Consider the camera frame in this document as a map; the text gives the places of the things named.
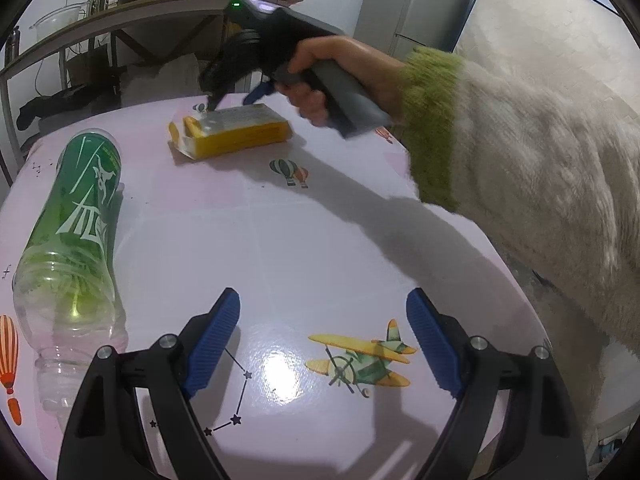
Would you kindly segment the right hand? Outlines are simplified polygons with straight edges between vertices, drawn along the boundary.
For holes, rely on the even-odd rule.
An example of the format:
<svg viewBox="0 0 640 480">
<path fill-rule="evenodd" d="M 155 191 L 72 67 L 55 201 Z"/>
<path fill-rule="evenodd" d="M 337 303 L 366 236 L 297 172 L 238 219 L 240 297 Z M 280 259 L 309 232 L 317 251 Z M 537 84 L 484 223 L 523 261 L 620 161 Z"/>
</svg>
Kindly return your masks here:
<svg viewBox="0 0 640 480">
<path fill-rule="evenodd" d="M 320 60 L 333 60 L 343 70 L 354 76 L 370 98 L 390 115 L 393 122 L 402 121 L 401 72 L 404 64 L 385 53 L 346 36 L 326 36 L 301 41 L 288 71 L 296 74 L 311 68 Z M 276 84 L 276 89 L 286 96 L 298 114 L 315 127 L 326 127 L 329 112 L 326 96 L 319 90 L 312 90 L 308 84 Z"/>
</svg>

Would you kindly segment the green fuzzy sleeve forearm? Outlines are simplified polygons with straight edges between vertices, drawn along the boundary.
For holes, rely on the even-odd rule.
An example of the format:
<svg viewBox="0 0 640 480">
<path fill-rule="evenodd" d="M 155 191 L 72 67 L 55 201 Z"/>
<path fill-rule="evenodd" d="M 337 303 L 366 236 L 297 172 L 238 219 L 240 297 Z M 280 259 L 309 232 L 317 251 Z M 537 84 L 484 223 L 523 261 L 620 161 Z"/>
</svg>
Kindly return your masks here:
<svg viewBox="0 0 640 480">
<path fill-rule="evenodd" d="M 420 199 L 475 222 L 637 351 L 638 126 L 430 48 L 402 82 Z"/>
</svg>

